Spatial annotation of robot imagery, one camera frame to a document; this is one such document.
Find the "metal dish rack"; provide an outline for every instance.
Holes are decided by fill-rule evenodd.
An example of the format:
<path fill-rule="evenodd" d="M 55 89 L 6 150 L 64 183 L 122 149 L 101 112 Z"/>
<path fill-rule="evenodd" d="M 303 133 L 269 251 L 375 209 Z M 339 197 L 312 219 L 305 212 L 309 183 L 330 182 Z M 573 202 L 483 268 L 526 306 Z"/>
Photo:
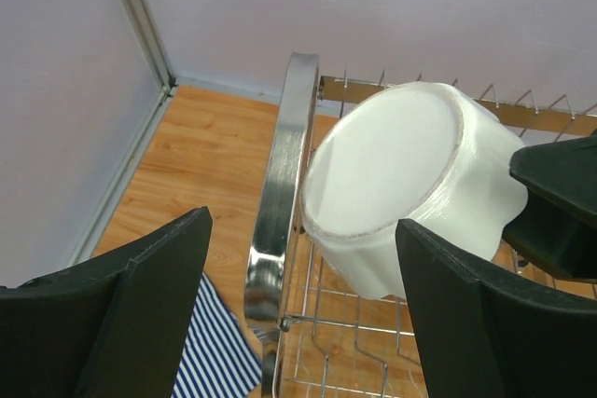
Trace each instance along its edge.
<path fill-rule="evenodd" d="M 346 74 L 319 76 L 318 65 L 316 55 L 295 53 L 290 59 L 250 248 L 244 314 L 263 345 L 261 395 L 426 397 L 407 303 L 355 295 L 301 231 L 302 176 L 310 153 L 338 119 L 317 116 L 317 102 L 340 102 L 342 117 L 346 104 L 389 86 L 384 73 L 378 82 L 365 82 Z M 485 100 L 490 93 L 495 100 Z M 500 103 L 491 84 L 478 102 L 521 135 L 546 130 L 559 140 L 597 129 L 591 114 L 597 103 L 576 113 L 565 95 L 547 108 L 537 106 L 532 90 L 512 104 Z M 562 105 L 564 110 L 556 109 Z M 595 285 L 556 281 L 505 243 L 493 261 L 531 280 L 597 298 Z"/>

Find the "striped cloth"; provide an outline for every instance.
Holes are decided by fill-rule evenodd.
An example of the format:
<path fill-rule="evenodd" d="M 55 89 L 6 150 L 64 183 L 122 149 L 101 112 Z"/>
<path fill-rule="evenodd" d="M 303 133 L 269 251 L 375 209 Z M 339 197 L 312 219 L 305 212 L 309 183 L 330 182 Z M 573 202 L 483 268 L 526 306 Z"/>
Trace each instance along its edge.
<path fill-rule="evenodd" d="M 173 398 L 242 398 L 259 384 L 261 365 L 236 316 L 203 274 Z"/>

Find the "metal wire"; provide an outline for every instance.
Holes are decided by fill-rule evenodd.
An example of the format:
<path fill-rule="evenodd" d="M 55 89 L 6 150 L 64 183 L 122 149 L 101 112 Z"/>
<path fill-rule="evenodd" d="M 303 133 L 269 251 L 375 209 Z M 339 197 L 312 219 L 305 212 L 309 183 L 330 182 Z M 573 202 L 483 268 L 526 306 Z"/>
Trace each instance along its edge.
<path fill-rule="evenodd" d="M 390 87 L 391 85 L 385 84 L 385 78 L 386 71 L 383 69 L 378 82 L 363 82 L 363 84 L 373 84 L 384 88 Z M 421 80 L 423 80 L 423 74 L 419 74 L 417 77 L 417 81 Z M 348 98 L 349 91 L 352 91 L 349 89 L 351 83 L 359 83 L 358 81 L 349 80 L 346 68 L 344 70 L 342 82 L 343 84 L 339 113 L 340 118 L 342 118 L 344 115 L 345 104 L 355 103 Z M 458 78 L 455 78 L 451 84 L 458 88 Z M 478 100 L 487 100 L 488 95 L 493 97 L 495 108 L 499 108 L 500 104 L 505 104 L 500 103 L 500 100 L 497 96 L 496 87 L 493 83 L 483 91 Z M 562 102 L 564 102 L 566 105 L 566 109 L 569 114 L 569 120 L 564 128 L 559 130 L 554 141 L 558 141 L 564 136 L 566 131 L 570 128 L 570 126 L 572 126 L 577 117 L 588 115 L 591 111 L 597 109 L 596 103 L 592 107 L 577 114 L 575 113 L 573 105 L 567 95 L 562 95 L 547 108 L 542 109 L 537 104 L 533 90 L 528 89 L 520 96 L 520 98 L 516 100 L 516 102 L 512 104 L 519 105 L 523 103 L 529 103 L 528 107 L 532 107 L 535 112 L 528 124 L 521 130 L 519 136 L 523 136 L 527 130 L 533 127 L 533 124 L 542 112 L 553 110 Z M 288 311 L 285 315 L 285 318 L 292 326 L 301 325 L 301 328 L 298 337 L 298 349 L 292 363 L 294 365 L 293 374 L 291 376 L 284 377 L 283 381 L 304 386 L 307 396 L 310 396 L 313 391 L 318 390 L 320 397 L 328 396 L 326 395 L 327 391 L 333 392 L 334 396 L 337 396 L 338 393 L 341 393 L 341 396 L 381 396 L 385 398 L 426 397 L 427 395 L 424 389 L 420 364 L 417 360 L 403 353 L 403 350 L 405 350 L 405 345 L 414 345 L 414 333 L 410 329 L 405 328 L 407 323 L 404 321 L 403 311 L 405 311 L 405 315 L 408 315 L 407 303 L 397 297 L 386 297 L 380 300 L 368 301 L 359 297 L 358 295 L 355 295 L 345 286 L 342 286 L 343 283 L 341 278 L 335 273 L 331 272 L 330 269 L 328 269 L 330 270 L 329 272 L 325 272 L 325 262 L 321 258 L 321 255 L 314 248 L 312 243 L 310 243 L 308 251 L 309 255 L 307 261 L 306 282 L 304 285 L 304 290 L 302 291 L 303 297 L 300 297 L 298 301 L 298 303 L 300 303 L 300 307 L 298 309 Z M 512 249 L 509 249 L 509 251 L 511 256 L 511 268 L 513 272 L 517 272 L 518 274 L 529 278 L 529 269 L 536 269 L 536 271 L 538 271 L 536 267 L 530 265 L 528 261 L 519 256 L 516 251 Z M 294 266 L 294 258 L 295 257 L 293 256 L 292 265 L 289 267 L 291 269 L 296 268 Z M 558 286 L 557 282 L 549 275 L 540 271 L 538 272 L 541 275 L 531 277 L 541 277 L 542 279 L 545 279 L 545 282 L 548 284 L 548 286 L 554 288 Z M 597 285 L 593 284 L 591 286 L 591 290 L 593 297 L 597 299 Z M 315 299 L 314 307 L 310 307 L 310 303 L 312 304 L 310 299 L 313 296 Z M 341 301 L 343 306 L 339 311 L 339 315 L 333 317 L 322 315 L 324 310 L 328 311 L 328 309 L 326 309 L 327 305 L 324 305 L 326 300 L 327 303 L 334 300 Z M 365 317 L 363 315 L 363 307 L 365 304 L 367 305 L 368 309 L 377 310 L 377 321 L 374 319 L 373 322 L 364 322 Z M 394 311 L 387 312 L 389 309 L 388 307 L 393 307 Z M 351 314 L 351 310 L 355 311 L 355 317 L 352 321 L 347 319 L 347 316 Z M 393 327 L 387 327 L 387 325 L 383 324 L 383 319 L 387 317 L 386 314 L 389 315 L 392 313 L 395 314 L 395 320 L 392 323 Z M 311 326 L 311 337 L 305 338 L 307 332 L 305 329 L 308 327 L 308 325 Z M 378 376 L 373 378 L 374 380 L 371 381 L 372 384 L 367 384 L 366 381 L 361 381 L 357 387 L 354 384 L 330 383 L 330 372 L 332 377 L 335 376 L 331 363 L 332 360 L 337 359 L 335 357 L 337 354 L 334 352 L 333 344 L 330 345 L 332 348 L 325 347 L 322 345 L 320 340 L 320 337 L 327 335 L 329 331 L 331 331 L 334 335 L 340 335 L 337 336 L 338 338 L 342 338 L 342 335 L 346 332 L 354 332 L 352 343 L 354 377 L 362 379 L 362 376 L 364 376 L 364 373 L 357 368 L 357 358 L 359 356 L 367 358 L 378 366 L 379 373 L 377 374 Z M 385 351 L 385 348 L 387 347 L 384 347 L 384 350 L 372 350 L 364 343 L 364 339 L 362 337 L 363 335 L 370 337 L 391 337 L 392 340 L 394 340 L 392 345 L 395 344 L 394 350 L 390 350 L 389 353 Z M 308 348 L 305 348 L 304 346 L 307 341 L 310 341 L 310 344 L 314 350 L 323 358 L 321 371 L 310 371 L 305 364 L 306 361 L 303 358 L 306 357 L 305 353 Z M 405 386 L 405 382 L 402 382 L 401 387 L 397 387 L 396 384 L 393 384 L 394 378 L 393 376 L 390 376 L 389 372 L 391 369 L 396 368 L 396 365 L 400 365 L 400 368 L 403 369 L 405 375 L 404 378 L 406 378 L 408 384 L 410 384 L 409 388 Z M 394 391 L 400 388 L 402 392 L 399 395 L 395 395 Z"/>

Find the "white panel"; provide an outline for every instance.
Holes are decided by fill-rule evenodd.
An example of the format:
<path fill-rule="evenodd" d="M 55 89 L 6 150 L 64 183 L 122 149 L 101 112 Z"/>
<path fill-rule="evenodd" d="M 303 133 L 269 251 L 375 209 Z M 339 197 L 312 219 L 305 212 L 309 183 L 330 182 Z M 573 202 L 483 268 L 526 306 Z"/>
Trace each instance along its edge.
<path fill-rule="evenodd" d="M 452 82 L 595 103 L 595 0 L 149 0 L 178 75 L 275 93 L 291 51 L 328 75 Z"/>
<path fill-rule="evenodd" d="M 119 0 L 0 0 L 0 284 L 62 268 L 158 95 Z"/>

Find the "wooden surface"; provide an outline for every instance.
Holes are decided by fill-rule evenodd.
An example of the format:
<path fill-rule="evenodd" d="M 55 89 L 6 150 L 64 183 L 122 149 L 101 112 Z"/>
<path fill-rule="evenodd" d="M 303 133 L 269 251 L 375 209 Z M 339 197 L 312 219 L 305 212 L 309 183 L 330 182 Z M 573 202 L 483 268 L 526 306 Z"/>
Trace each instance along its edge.
<path fill-rule="evenodd" d="M 259 343 L 243 318 L 244 275 L 277 110 L 180 88 L 95 252 L 103 254 L 193 207 L 208 206 L 214 228 L 205 272 L 258 354 Z M 318 117 L 314 139 L 335 121 Z"/>

